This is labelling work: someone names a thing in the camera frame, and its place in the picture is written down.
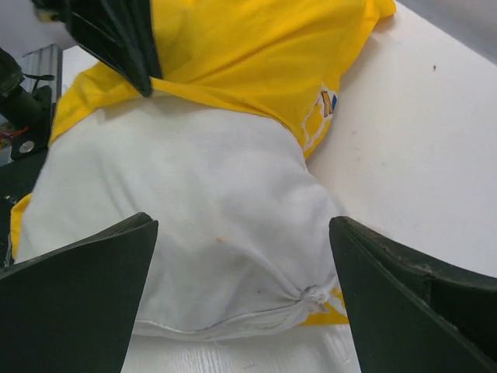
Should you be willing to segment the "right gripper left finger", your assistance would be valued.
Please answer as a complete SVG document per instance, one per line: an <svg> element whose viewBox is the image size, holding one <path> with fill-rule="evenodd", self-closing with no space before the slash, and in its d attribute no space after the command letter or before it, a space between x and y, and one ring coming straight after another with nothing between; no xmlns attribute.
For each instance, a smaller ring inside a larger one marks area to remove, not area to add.
<svg viewBox="0 0 497 373"><path fill-rule="evenodd" d="M1 270L3 372L119 372L158 234L138 213Z"/></svg>

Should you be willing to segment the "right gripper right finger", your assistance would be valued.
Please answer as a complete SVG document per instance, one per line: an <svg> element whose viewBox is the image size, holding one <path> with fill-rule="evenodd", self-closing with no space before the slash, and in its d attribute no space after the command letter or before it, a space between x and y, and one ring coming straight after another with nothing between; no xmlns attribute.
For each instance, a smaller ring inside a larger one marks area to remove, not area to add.
<svg viewBox="0 0 497 373"><path fill-rule="evenodd" d="M496 280L347 217L329 238L363 372L494 372Z"/></svg>

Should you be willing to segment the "white pillow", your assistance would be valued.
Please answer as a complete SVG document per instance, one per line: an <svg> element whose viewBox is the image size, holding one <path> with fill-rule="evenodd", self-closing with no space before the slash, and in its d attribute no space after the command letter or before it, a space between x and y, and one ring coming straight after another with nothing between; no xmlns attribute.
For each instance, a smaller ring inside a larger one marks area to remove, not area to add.
<svg viewBox="0 0 497 373"><path fill-rule="evenodd" d="M155 219L141 335L226 340L344 312L328 236L338 209L269 118L172 96L97 110L50 146L16 212L19 262Z"/></svg>

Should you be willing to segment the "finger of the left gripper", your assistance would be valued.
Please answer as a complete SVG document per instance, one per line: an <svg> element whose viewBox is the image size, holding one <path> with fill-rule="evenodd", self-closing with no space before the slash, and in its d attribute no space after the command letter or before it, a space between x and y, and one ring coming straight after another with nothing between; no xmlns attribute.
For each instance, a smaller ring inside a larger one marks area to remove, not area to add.
<svg viewBox="0 0 497 373"><path fill-rule="evenodd" d="M143 0L33 1L42 22L63 23L83 50L123 76L143 97L161 78L151 2Z"/></svg>

